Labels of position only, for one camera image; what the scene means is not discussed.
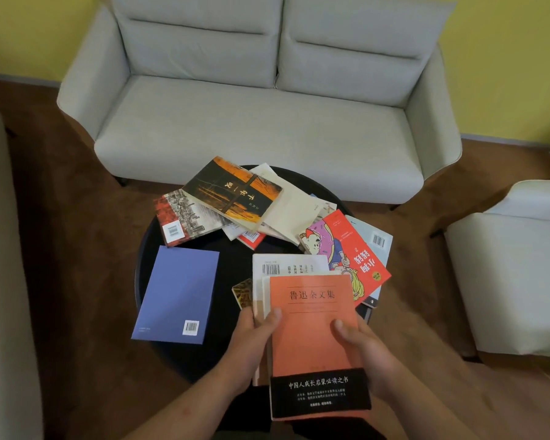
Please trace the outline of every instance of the white sofa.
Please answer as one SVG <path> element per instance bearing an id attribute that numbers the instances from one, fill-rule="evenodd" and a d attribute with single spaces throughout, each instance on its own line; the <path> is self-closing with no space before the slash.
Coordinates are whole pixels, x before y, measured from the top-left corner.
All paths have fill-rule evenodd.
<path id="1" fill-rule="evenodd" d="M 461 156 L 436 45 L 453 3 L 112 1 L 57 102 L 116 177 L 184 184 L 220 155 L 402 204 Z"/>
<path id="2" fill-rule="evenodd" d="M 550 181 L 515 184 L 445 235 L 477 349 L 550 356 Z"/>
<path id="3" fill-rule="evenodd" d="M 38 374 L 15 190 L 0 117 L 0 440 L 43 438 Z"/>

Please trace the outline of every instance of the white barcode label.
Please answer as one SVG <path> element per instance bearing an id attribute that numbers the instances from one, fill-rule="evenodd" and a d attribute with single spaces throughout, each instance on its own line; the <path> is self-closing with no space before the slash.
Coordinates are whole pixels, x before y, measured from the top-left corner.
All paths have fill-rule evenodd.
<path id="1" fill-rule="evenodd" d="M 244 232 L 243 236 L 250 242 L 255 242 L 261 233 Z"/>
<path id="2" fill-rule="evenodd" d="M 263 274 L 279 274 L 279 264 L 263 264 Z"/>
<path id="3" fill-rule="evenodd" d="M 385 239 L 377 234 L 373 236 L 373 244 L 378 245 L 381 248 L 385 247 Z"/>
<path id="4" fill-rule="evenodd" d="M 200 325 L 199 321 L 185 320 L 185 324 L 183 325 L 182 335 L 196 336 L 198 334 L 199 325 Z"/>
<path id="5" fill-rule="evenodd" d="M 167 244 L 185 237 L 185 233 L 183 233 L 183 228 L 181 227 L 181 222 L 179 221 L 169 222 L 168 224 L 163 225 L 162 229 L 165 234 Z"/>

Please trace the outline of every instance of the yellow wall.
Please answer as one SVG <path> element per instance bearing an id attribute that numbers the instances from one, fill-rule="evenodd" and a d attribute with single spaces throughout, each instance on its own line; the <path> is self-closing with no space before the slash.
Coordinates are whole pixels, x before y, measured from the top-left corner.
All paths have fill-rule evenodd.
<path id="1" fill-rule="evenodd" d="M 550 143 L 550 0 L 457 0 L 440 43 L 460 132 Z M 0 73 L 61 80 L 97 0 L 0 0 Z"/>

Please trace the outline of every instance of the hand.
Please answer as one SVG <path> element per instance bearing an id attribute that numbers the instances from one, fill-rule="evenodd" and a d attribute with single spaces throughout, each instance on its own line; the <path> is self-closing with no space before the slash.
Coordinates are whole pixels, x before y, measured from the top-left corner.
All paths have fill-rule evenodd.
<path id="1" fill-rule="evenodd" d="M 232 383 L 235 395 L 241 394 L 249 387 L 250 380 L 263 357 L 265 345 L 280 320 L 281 309 L 273 309 L 263 324 L 255 327 L 253 309 L 245 307 L 240 311 L 228 349 L 216 366 Z"/>
<path id="2" fill-rule="evenodd" d="M 358 349 L 373 395 L 387 401 L 391 396 L 392 385 L 405 367 L 373 333 L 365 320 L 359 315 L 357 318 L 358 328 L 345 325 L 341 320 L 334 321 L 334 328 L 345 341 Z"/>

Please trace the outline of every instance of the sofa back cushion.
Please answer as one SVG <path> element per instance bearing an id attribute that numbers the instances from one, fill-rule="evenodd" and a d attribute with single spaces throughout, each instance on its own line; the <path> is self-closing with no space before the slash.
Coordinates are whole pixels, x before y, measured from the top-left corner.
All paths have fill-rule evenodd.
<path id="1" fill-rule="evenodd" d="M 113 0 L 131 71 L 273 87 L 283 0 Z"/>
<path id="2" fill-rule="evenodd" d="M 404 107 L 454 3 L 285 0 L 276 87 Z"/>

